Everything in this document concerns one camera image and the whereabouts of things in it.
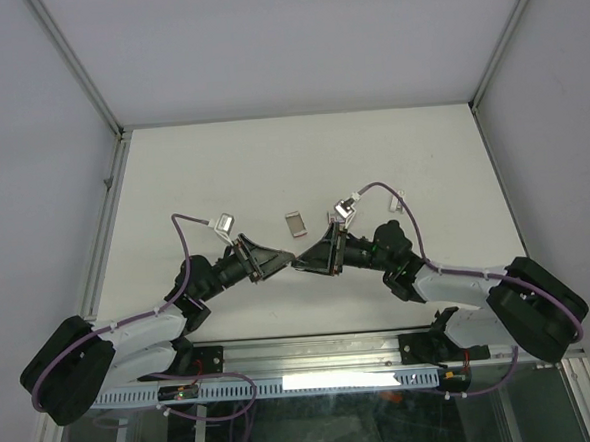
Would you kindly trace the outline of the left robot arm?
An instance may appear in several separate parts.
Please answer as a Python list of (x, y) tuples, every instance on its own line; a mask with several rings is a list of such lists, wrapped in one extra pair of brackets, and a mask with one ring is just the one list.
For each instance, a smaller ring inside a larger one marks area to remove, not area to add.
[(158, 309), (109, 324), (90, 323), (78, 315), (62, 321), (24, 368), (19, 383), (38, 411), (64, 426), (78, 421), (100, 394), (114, 387), (201, 373), (187, 337), (210, 315), (208, 301), (242, 280), (265, 281), (294, 258), (244, 234), (215, 263), (191, 255), (181, 263), (173, 290)]

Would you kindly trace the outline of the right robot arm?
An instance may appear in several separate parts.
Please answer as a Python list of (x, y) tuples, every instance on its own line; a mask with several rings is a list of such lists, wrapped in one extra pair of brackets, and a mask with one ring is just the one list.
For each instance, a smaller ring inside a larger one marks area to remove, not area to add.
[(553, 363), (581, 338), (589, 305), (530, 258), (517, 256), (497, 269), (449, 269), (415, 254), (395, 220), (369, 240), (338, 224), (328, 228), (296, 258), (296, 270), (333, 277), (347, 267), (374, 270), (402, 302), (446, 305), (409, 345), (421, 362), (439, 365), (472, 347), (509, 345)]

